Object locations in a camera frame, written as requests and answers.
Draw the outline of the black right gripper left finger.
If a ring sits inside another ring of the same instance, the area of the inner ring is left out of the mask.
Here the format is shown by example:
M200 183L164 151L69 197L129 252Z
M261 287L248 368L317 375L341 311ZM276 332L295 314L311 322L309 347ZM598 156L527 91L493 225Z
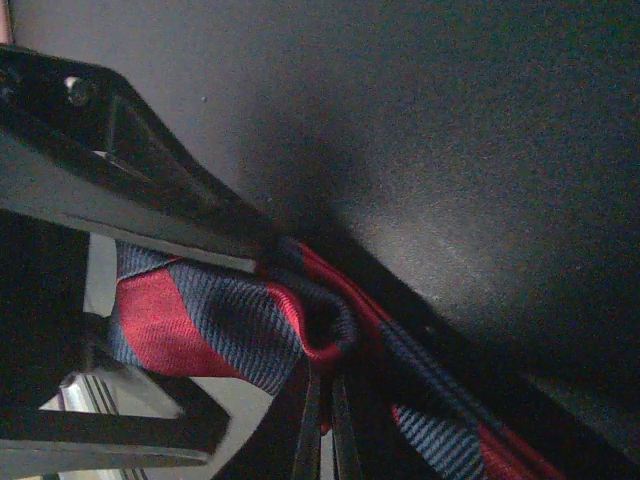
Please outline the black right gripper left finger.
M256 430L216 479L318 479L321 379L298 361Z

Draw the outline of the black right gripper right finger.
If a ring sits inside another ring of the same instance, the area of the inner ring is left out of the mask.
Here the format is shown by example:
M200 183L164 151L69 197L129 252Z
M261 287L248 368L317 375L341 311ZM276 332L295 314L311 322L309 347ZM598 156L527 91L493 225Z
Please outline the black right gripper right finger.
M364 377L341 374L332 387L336 479L437 479L409 445L390 409Z

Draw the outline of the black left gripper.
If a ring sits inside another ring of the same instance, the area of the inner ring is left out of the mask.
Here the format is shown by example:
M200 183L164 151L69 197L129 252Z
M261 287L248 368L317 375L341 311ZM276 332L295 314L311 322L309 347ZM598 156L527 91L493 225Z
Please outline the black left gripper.
M78 230L252 272L276 244L271 222L202 167L124 76L7 45L1 206L2 467L207 463L229 414L190 379L112 359L108 320L83 314L89 235ZM78 373L113 381L155 416L43 409Z

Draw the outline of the red navy striped tie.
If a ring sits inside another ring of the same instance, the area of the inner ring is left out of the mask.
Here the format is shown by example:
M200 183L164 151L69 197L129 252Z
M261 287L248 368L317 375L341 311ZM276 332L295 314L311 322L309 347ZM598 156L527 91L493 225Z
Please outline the red navy striped tie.
M275 398L302 359L332 387L366 378L437 479L560 479L563 472L485 406L357 285L292 239L254 275L116 245L110 350L173 377L231 377Z

